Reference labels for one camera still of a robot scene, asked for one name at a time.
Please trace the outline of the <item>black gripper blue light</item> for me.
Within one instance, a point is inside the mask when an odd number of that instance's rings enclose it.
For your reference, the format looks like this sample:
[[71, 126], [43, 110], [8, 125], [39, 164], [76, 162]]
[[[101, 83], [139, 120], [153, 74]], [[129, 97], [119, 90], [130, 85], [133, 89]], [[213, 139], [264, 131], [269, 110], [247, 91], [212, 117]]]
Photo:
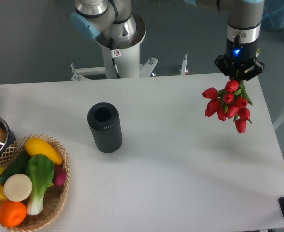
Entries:
[[[240, 43], [239, 46], [235, 47], [234, 42], [227, 38], [225, 54], [217, 56], [215, 65], [224, 76], [228, 76], [230, 80], [235, 79], [235, 63], [233, 61], [241, 62], [255, 58], [257, 46], [258, 39], [251, 43]], [[251, 80], [261, 74], [264, 67], [263, 62], [254, 60], [253, 65], [244, 71], [243, 79], [245, 81]]]

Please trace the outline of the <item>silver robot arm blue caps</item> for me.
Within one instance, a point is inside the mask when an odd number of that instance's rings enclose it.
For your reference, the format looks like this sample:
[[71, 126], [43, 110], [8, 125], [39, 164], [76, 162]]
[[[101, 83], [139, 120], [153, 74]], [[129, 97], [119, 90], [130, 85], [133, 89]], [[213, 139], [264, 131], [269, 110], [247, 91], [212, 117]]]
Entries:
[[[102, 48], [106, 76], [139, 78], [151, 71], [140, 65], [140, 43], [146, 26], [132, 11], [129, 0], [77, 0], [70, 19], [85, 37]], [[262, 73], [264, 64], [257, 60], [264, 2], [262, 0], [193, 0], [192, 5], [228, 14], [226, 50], [215, 64], [230, 79], [248, 81]]]

